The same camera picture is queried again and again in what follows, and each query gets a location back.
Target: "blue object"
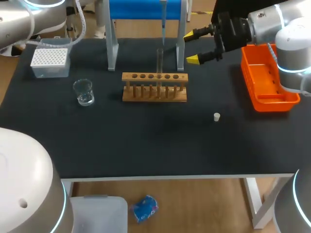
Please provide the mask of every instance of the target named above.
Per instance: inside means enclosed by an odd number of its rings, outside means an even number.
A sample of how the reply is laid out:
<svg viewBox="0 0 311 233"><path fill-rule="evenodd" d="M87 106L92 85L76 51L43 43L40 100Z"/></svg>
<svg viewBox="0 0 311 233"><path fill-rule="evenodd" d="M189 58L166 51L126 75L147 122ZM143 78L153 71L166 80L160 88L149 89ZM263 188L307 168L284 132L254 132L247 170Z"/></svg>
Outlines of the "blue object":
<svg viewBox="0 0 311 233"><path fill-rule="evenodd" d="M147 220L158 210L158 208L157 201L148 195L132 206L133 213L138 223Z"/></svg>
<svg viewBox="0 0 311 233"><path fill-rule="evenodd" d="M111 19L162 19L160 0L109 0ZM181 0L168 0L166 19L180 20Z"/></svg>

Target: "white bottle cap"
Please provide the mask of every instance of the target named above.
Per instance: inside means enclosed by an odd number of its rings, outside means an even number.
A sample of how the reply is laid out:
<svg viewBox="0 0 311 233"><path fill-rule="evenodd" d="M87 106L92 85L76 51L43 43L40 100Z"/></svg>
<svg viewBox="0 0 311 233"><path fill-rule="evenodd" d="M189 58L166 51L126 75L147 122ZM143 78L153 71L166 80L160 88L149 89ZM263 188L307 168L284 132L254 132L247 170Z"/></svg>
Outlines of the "white bottle cap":
<svg viewBox="0 0 311 233"><path fill-rule="evenodd" d="M214 121L219 121L220 114L219 113L214 113Z"/></svg>

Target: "white container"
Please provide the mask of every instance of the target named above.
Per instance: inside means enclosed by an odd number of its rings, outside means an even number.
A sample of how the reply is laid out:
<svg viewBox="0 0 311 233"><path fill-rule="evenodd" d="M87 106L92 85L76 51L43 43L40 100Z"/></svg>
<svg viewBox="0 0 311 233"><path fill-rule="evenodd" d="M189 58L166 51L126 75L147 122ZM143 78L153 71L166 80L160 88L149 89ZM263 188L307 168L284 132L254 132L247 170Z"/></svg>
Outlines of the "white container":
<svg viewBox="0 0 311 233"><path fill-rule="evenodd" d="M69 44L71 38L47 38L42 43L52 45ZM64 78L69 76L70 51L68 48L47 48L38 46L35 49L31 67L37 78Z"/></svg>
<svg viewBox="0 0 311 233"><path fill-rule="evenodd" d="M127 202L120 197L70 198L73 233L127 233Z"/></svg>

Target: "glass test tube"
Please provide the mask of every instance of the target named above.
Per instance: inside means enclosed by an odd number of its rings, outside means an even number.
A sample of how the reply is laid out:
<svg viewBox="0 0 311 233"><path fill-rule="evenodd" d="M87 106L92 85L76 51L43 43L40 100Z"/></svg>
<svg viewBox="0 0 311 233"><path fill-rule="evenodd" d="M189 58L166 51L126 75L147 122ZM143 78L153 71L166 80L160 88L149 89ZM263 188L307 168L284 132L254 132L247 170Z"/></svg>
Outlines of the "glass test tube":
<svg viewBox="0 0 311 233"><path fill-rule="evenodd" d="M162 67L163 67L163 49L157 49L156 51L156 77L160 79L162 77ZM161 94L161 82L156 82L156 97L160 98Z"/></svg>

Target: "robotic arm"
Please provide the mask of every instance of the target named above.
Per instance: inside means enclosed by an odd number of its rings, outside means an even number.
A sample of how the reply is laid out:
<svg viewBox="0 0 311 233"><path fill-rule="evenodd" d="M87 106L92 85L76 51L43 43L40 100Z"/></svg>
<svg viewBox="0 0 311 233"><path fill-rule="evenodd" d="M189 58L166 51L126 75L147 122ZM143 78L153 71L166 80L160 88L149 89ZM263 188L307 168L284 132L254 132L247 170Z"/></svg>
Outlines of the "robotic arm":
<svg viewBox="0 0 311 233"><path fill-rule="evenodd" d="M0 49L66 23L65 0L0 1Z"/></svg>
<svg viewBox="0 0 311 233"><path fill-rule="evenodd" d="M253 43L276 42L282 87L290 92L311 93L311 0L289 0L248 14L247 19L218 14L217 22L187 34L185 42L210 33L214 51L187 58L203 64L222 54Z"/></svg>

